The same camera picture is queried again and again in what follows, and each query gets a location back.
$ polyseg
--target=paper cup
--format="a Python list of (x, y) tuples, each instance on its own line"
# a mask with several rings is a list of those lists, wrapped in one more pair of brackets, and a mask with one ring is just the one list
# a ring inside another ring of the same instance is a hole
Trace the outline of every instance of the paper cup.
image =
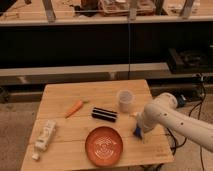
[(129, 90), (120, 90), (117, 93), (119, 110), (123, 113), (129, 113), (132, 110), (134, 95)]

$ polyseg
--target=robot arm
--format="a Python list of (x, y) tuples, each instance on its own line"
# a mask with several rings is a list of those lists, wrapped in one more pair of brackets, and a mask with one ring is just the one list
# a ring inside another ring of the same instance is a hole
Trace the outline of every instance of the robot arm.
[(177, 104), (172, 94), (159, 95), (138, 113), (137, 125), (146, 133), (160, 123), (213, 152), (213, 125), (177, 112)]

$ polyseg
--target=carrot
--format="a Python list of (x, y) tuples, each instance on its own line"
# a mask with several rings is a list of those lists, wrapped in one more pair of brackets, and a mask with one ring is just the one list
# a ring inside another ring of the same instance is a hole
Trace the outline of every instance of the carrot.
[(77, 102), (75, 102), (75, 104), (67, 111), (65, 118), (70, 117), (71, 115), (73, 115), (76, 111), (78, 111), (84, 104), (84, 101), (82, 100), (78, 100)]

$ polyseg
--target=wooden table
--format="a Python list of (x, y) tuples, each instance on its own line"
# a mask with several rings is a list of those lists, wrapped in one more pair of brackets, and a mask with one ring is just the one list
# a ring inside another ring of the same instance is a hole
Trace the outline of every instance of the wooden table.
[[(74, 17), (74, 8), (70, 5), (79, 5), (79, 0), (53, 0), (52, 5), (57, 19), (71, 19)], [(24, 0), (17, 0), (5, 13), (0, 21), (10, 20), (46, 20), (46, 13), (42, 0), (32, 0), (26, 5)]]
[[(119, 112), (116, 93), (129, 89), (135, 94), (134, 111), (143, 110), (152, 99), (145, 80), (108, 81), (47, 85), (39, 107), (34, 128), (24, 157), (22, 171), (61, 171), (96, 168), (85, 153), (85, 139), (99, 126), (109, 126), (121, 135), (124, 149), (118, 166), (146, 165), (173, 161), (164, 129), (158, 125), (147, 136), (146, 142), (133, 136), (134, 116)], [(65, 119), (67, 109), (79, 99), (88, 99), (78, 112)], [(93, 107), (118, 111), (115, 123), (91, 117)], [(31, 156), (39, 132), (48, 120), (57, 122), (57, 131), (48, 150), (35, 162)]]
[[(184, 6), (185, 0), (165, 0), (163, 8), (170, 16), (179, 15), (173, 13), (169, 8), (169, 4), (181, 4)], [(212, 16), (213, 15), (213, 1), (212, 0), (200, 0), (200, 6), (196, 13), (191, 13), (192, 16)]]

